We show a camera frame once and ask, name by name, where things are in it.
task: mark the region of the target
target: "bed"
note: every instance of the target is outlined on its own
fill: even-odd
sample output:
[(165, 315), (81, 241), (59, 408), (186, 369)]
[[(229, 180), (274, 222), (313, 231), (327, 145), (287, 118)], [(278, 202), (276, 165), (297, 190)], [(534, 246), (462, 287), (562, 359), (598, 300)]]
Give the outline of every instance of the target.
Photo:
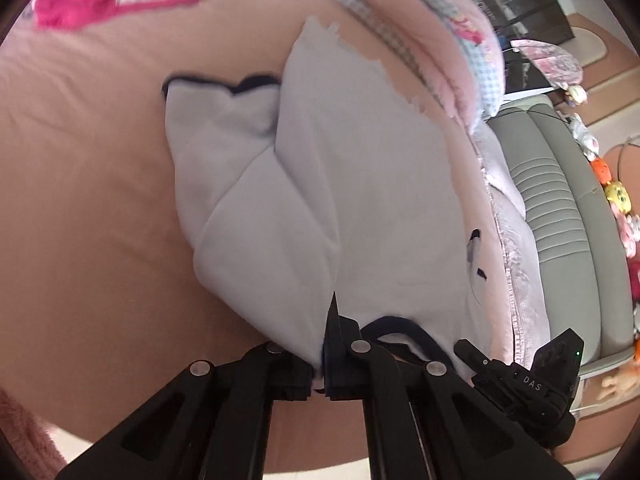
[[(417, 99), (443, 131), (465, 227), (481, 229), (484, 237), (479, 265), (491, 277), (485, 298), (494, 330), (491, 356), (518, 358), (504, 244), (464, 121), (452, 120), (407, 65), (335, 0), (201, 0), (196, 7), (130, 14), (71, 34), (43, 34), (18, 20), (0, 48), (0, 222), (11, 233), (0, 260), (0, 354), (11, 358), (0, 360), (0, 377), (24, 406), (94, 441), (189, 362), (228, 362), (264, 341), (194, 276), (175, 209), (160, 89), (176, 71), (230, 82), (249, 73), (281, 74), (309, 15), (325, 26), (339, 23), (340, 37), (367, 59), (379, 59), (396, 90)], [(502, 111), (490, 124), (512, 170), (523, 152), (510, 141), (519, 126), (509, 121), (517, 118)], [(581, 258), (596, 273), (598, 300), (594, 290), (558, 294), (547, 308), (549, 323), (553, 335), (574, 326), (571, 313), (581, 312), (577, 299), (584, 298), (593, 322), (584, 325), (588, 374), (630, 355), (630, 298), (619, 272), (624, 254), (613, 247), (606, 204), (587, 212), (590, 206), (582, 207), (582, 194), (574, 191), (568, 167), (584, 163), (575, 170), (584, 176), (586, 161), (565, 162), (551, 149), (578, 195), (589, 245), (582, 254), (593, 255)], [(572, 150), (566, 147), (579, 153), (577, 146)], [(591, 214), (607, 226), (597, 249), (600, 234), (589, 229)], [(600, 248), (609, 242), (610, 249)], [(546, 299), (561, 285), (551, 284), (556, 270), (545, 265)], [(576, 291), (581, 279), (578, 272)], [(271, 441), (268, 471), (367, 455), (359, 405), (321, 396), (276, 404)]]

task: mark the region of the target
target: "blue gingham trim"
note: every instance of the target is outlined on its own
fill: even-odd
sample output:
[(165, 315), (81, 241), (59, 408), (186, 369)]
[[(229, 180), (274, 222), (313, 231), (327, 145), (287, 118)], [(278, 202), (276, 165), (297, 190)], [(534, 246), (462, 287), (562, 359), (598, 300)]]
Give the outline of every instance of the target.
[(433, 90), (429, 88), (420, 70), (420, 66), (415, 59), (414, 54), (404, 44), (404, 41), (389, 27), (385, 22), (379, 19), (371, 9), (369, 4), (364, 0), (337, 0), (346, 10), (348, 10), (356, 19), (373, 32), (391, 51), (402, 60), (402, 62), (411, 70), (415, 76), (427, 87), (427, 89), (438, 99)]
[(494, 116), (498, 113), (503, 98), (502, 78), (504, 75), (497, 70), (492, 63), (485, 59), (484, 47), (482, 45), (476, 45), (470, 40), (460, 38), (455, 33), (451, 20), (462, 15), (455, 4), (450, 0), (421, 1), (438, 15), (462, 48), (469, 69), (478, 83), (481, 101), (479, 117), (487, 118)]

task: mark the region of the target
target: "yellow plush toy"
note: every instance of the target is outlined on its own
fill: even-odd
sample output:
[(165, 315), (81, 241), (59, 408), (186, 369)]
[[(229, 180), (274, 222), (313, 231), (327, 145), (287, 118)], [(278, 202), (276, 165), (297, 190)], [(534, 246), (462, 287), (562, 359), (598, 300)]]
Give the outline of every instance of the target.
[(604, 188), (604, 194), (609, 202), (618, 206), (618, 210), (623, 214), (631, 212), (631, 200), (625, 187), (617, 180), (607, 184)]

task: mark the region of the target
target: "metal screw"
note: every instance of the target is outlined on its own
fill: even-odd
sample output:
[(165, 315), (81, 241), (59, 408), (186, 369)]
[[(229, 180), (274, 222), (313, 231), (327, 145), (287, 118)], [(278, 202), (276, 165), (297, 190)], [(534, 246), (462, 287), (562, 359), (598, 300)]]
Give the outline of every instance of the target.
[(364, 341), (364, 339), (356, 339), (356, 341), (351, 343), (351, 350), (356, 352), (356, 354), (366, 354), (371, 350), (371, 345), (368, 341)]
[(282, 354), (284, 350), (273, 341), (269, 341), (267, 343), (267, 352), (270, 354)]
[(189, 371), (191, 375), (202, 377), (211, 371), (211, 365), (206, 361), (196, 361), (189, 367)]
[(447, 373), (446, 365), (444, 363), (441, 363), (440, 361), (431, 361), (430, 363), (427, 363), (426, 368), (428, 373), (435, 376), (440, 376)]

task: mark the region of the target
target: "gray leather headboard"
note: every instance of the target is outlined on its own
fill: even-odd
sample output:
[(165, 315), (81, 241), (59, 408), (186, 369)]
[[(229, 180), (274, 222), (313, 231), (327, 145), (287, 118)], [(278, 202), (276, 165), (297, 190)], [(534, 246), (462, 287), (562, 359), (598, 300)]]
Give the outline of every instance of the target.
[(626, 257), (587, 159), (545, 96), (506, 105), (489, 121), (522, 194), (538, 248), (551, 335), (584, 339), (581, 375), (633, 353)]

